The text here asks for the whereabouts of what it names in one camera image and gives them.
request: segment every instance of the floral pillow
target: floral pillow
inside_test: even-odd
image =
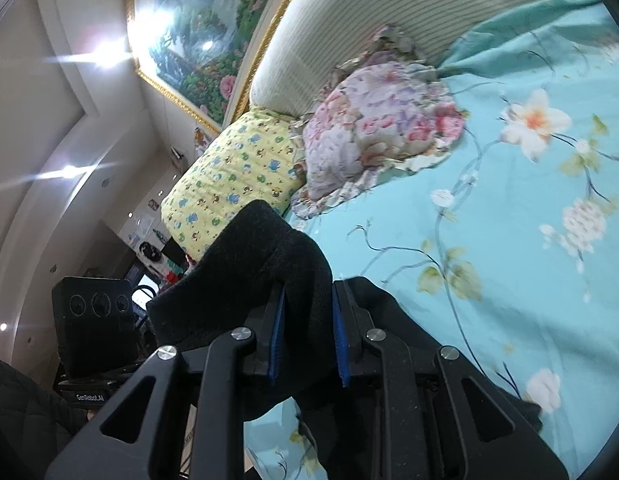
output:
[[[446,158],[465,120],[436,79],[433,67],[389,61],[340,82],[302,131],[307,184],[292,197],[294,213],[310,218],[371,189],[389,168]]]

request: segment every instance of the black cloth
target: black cloth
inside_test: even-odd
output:
[[[245,395],[248,420],[328,376],[336,367],[332,273],[314,240],[292,229],[261,200],[227,225],[195,269],[147,303],[159,345],[181,351],[210,344],[266,304],[274,282],[288,301],[288,352],[275,388]]]
[[[0,360],[0,479],[38,480],[87,423],[86,411]]]
[[[292,229],[262,201],[248,204],[229,223],[193,272],[148,303],[158,344],[181,351],[210,344],[241,326],[251,309],[266,303],[274,282],[286,291],[285,339],[290,359],[275,386],[244,393],[246,420],[294,397],[310,442],[331,480],[364,479],[371,450],[372,397],[353,397],[336,369],[332,275],[323,253],[307,235]],[[438,343],[400,308],[395,298],[366,278],[346,280],[374,324],[415,348]],[[508,398],[540,429],[535,404]]]

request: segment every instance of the ceiling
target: ceiling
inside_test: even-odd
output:
[[[13,0],[0,21],[0,358],[36,378],[53,370],[51,287],[77,272],[99,219],[157,150],[174,145],[193,162],[195,121],[131,61],[54,62],[125,37],[124,9],[124,0]],[[90,169],[35,178],[67,165]]]

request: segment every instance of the framed painting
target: framed painting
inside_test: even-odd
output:
[[[212,136],[248,107],[290,0],[127,0],[136,73]]]

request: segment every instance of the floral bedsheet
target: floral bedsheet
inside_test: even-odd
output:
[[[619,421],[619,30],[599,0],[541,0],[468,31],[439,71],[465,110],[452,157],[288,221],[335,279],[367,276],[538,403],[576,478]],[[325,478],[293,402],[275,410],[246,432],[263,478]]]

